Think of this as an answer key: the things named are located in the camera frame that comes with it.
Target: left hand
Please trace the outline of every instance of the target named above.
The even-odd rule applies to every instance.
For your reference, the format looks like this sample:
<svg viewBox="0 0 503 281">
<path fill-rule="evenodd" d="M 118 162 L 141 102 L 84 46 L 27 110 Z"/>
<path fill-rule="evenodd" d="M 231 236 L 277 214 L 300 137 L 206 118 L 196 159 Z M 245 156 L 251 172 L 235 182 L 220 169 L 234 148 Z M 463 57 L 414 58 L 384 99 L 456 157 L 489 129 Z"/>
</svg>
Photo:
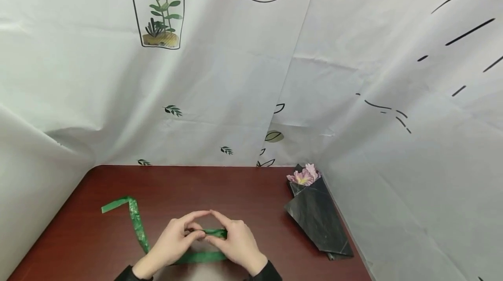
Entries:
<svg viewBox="0 0 503 281">
<path fill-rule="evenodd" d="M 197 239 L 206 236 L 203 231 L 194 231 L 185 236 L 187 229 L 202 230 L 194 222 L 196 218 L 209 215 L 210 211 L 194 211 L 179 219 L 172 219 L 148 254 L 133 266 L 133 274 L 139 279 L 150 279 L 162 267 L 174 264 Z"/>
</svg>

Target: hand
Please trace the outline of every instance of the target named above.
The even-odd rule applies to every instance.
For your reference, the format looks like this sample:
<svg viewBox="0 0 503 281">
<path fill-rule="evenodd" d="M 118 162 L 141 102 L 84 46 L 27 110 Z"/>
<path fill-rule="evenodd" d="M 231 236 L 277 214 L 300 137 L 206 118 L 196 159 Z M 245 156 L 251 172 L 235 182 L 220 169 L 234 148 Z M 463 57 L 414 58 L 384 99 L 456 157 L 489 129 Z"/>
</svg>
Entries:
<svg viewBox="0 0 503 281">
<path fill-rule="evenodd" d="M 133 274 L 139 279 L 148 280 L 160 268 L 174 264 L 185 254 L 192 242 L 206 236 L 203 231 L 194 231 L 185 236 L 185 231 L 202 230 L 194 220 L 209 214 L 209 211 L 194 211 L 182 218 L 172 219 L 148 254 L 133 266 Z"/>
<path fill-rule="evenodd" d="M 252 277 L 258 275 L 268 260 L 258 250 L 248 226 L 243 221 L 231 220 L 218 211 L 211 210 L 211 214 L 227 229 L 227 239 L 208 235 L 205 241 L 220 249 L 231 261 L 244 267 Z"/>
</svg>

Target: flower bouquet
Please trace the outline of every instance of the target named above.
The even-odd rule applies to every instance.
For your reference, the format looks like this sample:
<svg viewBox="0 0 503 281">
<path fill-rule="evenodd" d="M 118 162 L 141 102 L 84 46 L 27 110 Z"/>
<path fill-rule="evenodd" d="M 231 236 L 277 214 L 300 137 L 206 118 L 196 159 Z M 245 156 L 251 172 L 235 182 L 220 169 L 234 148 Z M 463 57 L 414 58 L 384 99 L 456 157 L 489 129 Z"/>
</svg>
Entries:
<svg viewBox="0 0 503 281">
<path fill-rule="evenodd" d="M 353 257 L 351 245 L 345 234 L 322 175 L 313 164 L 295 167 L 293 175 L 287 176 L 294 198 L 285 205 L 285 210 L 295 219 L 309 239 L 328 259 Z"/>
</svg>

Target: pink paper flower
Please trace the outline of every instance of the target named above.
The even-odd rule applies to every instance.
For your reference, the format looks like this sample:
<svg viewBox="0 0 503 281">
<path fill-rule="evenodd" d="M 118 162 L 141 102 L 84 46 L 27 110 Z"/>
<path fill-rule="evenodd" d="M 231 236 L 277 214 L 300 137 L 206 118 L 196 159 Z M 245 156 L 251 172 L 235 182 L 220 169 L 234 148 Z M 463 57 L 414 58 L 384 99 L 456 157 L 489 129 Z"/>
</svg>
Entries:
<svg viewBox="0 0 503 281">
<path fill-rule="evenodd" d="M 309 186 L 314 183 L 320 176 L 316 172 L 313 164 L 306 164 L 302 172 L 295 171 L 293 175 L 287 175 L 288 181 L 297 183 L 299 185 Z"/>
</svg>

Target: right hand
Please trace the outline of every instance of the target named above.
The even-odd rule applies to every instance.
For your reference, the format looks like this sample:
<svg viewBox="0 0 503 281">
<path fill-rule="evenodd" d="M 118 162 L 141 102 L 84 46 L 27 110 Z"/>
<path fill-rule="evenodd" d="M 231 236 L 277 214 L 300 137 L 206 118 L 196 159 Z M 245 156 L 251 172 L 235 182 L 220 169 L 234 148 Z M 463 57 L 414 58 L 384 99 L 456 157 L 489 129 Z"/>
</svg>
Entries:
<svg viewBox="0 0 503 281">
<path fill-rule="evenodd" d="M 211 210 L 211 214 L 227 229 L 227 239 L 206 235 L 205 241 L 220 249 L 231 261 L 244 267 L 252 277 L 258 275 L 268 260 L 258 250 L 248 226 L 243 221 L 231 220 L 218 211 Z"/>
</svg>

